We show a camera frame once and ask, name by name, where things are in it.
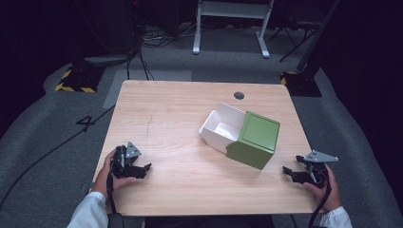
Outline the person's right hand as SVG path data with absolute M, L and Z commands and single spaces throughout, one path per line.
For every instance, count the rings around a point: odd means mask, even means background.
M 322 210 L 325 213 L 328 213 L 332 210 L 339 208 L 342 205 L 342 203 L 341 203 L 340 190 L 338 188 L 338 184 L 336 182 L 334 172 L 329 166 L 326 166 L 326 168 L 328 171 L 328 182 L 331 187 L 331 192 L 330 192 L 330 195 L 328 196 L 328 199 L 323 204 Z M 317 188 L 316 186 L 312 185 L 309 182 L 303 183 L 303 186 L 306 190 L 308 190 L 314 196 L 314 198 L 317 200 L 317 202 L 321 202 L 324 199 L 324 197 L 326 195 L 325 188 L 322 188 L 322 189 Z

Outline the white desk frame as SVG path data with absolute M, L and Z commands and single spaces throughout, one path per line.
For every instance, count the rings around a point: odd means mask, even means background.
M 199 0 L 196 13 L 196 33 L 192 52 L 198 55 L 201 52 L 202 37 L 202 17 L 235 17 L 246 19 L 260 19 L 262 21 L 260 31 L 256 32 L 260 52 L 263 58 L 270 57 L 269 50 L 264 41 L 264 34 L 271 16 L 275 0 L 268 0 L 267 4 L 246 4 L 233 2 L 213 2 L 208 0 Z

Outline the green drawer box shell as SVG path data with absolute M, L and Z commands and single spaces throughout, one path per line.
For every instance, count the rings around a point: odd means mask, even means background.
M 247 111 L 238 139 L 229 144 L 227 157 L 262 170 L 275 154 L 280 123 Z

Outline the stand base with striped tape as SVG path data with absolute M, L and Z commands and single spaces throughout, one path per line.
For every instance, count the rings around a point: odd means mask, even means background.
M 77 68 L 70 66 L 63 74 L 55 90 L 95 93 L 104 72 L 104 67 Z
M 284 71 L 279 78 L 291 96 L 321 97 L 315 79 L 306 77 L 302 72 Z

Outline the person's left hand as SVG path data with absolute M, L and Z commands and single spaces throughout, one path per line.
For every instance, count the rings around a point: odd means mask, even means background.
M 98 176 L 95 179 L 94 185 L 91 189 L 92 192 L 102 193 L 106 198 L 107 198 L 106 181 L 107 181 L 107 177 L 108 177 L 109 171 L 110 171 L 110 164 L 112 162 L 112 159 L 113 159 L 115 153 L 116 153 L 116 150 L 112 150 L 106 156 L 104 165 L 101 168 L 101 170 L 99 171 Z M 116 177 L 113 177 L 112 179 L 113 179 L 113 188 L 115 190 L 122 189 L 129 185 L 132 185 L 137 180 L 136 178 L 133 178 L 133 177 L 122 178 L 122 179 L 117 179 Z

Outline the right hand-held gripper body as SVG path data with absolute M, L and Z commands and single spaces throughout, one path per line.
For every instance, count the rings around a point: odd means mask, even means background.
M 338 157 L 331 156 L 316 150 L 311 151 L 308 155 L 302 156 L 307 162 L 304 164 L 304 172 L 297 172 L 295 182 L 309 182 L 318 188 L 323 188 L 328 179 L 328 171 L 326 162 L 338 162 Z

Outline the grey slanted stand pole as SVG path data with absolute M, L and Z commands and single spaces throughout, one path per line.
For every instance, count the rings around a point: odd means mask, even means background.
M 326 29 L 331 18 L 333 17 L 339 2 L 340 2 L 340 0 L 334 0 L 334 3 L 332 4 L 329 12 L 325 16 L 322 25 L 317 30 L 317 33 L 316 33 L 313 41 L 310 43 L 310 45 L 307 47 L 305 53 L 302 55 L 299 63 L 297 64 L 297 70 L 299 72 L 303 71 L 306 68 L 306 66 L 308 65 L 308 62 L 309 62 L 310 58 L 312 57 L 315 48 L 317 47 L 320 37 L 322 36 L 324 30 Z

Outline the white drawer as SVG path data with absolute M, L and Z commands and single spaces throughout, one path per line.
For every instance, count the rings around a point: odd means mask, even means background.
M 238 140 L 245 117 L 245 111 L 221 103 L 209 114 L 199 134 L 210 147 L 226 154 L 226 147 Z

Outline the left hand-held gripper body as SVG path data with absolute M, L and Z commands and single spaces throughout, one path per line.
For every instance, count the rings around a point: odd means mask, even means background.
M 144 167 L 133 164 L 141 155 L 140 150 L 132 142 L 128 142 L 127 146 L 117 146 L 111 165 L 111 171 L 114 176 L 118 179 L 136 178 L 136 174 L 145 172 Z

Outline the black tripod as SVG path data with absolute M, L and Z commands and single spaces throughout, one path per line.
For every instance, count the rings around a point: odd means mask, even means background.
M 285 25 L 277 28 L 270 37 L 273 40 L 283 32 L 293 45 L 279 60 L 283 62 L 311 37 L 315 36 L 322 23 L 322 19 L 304 19 L 288 16 Z

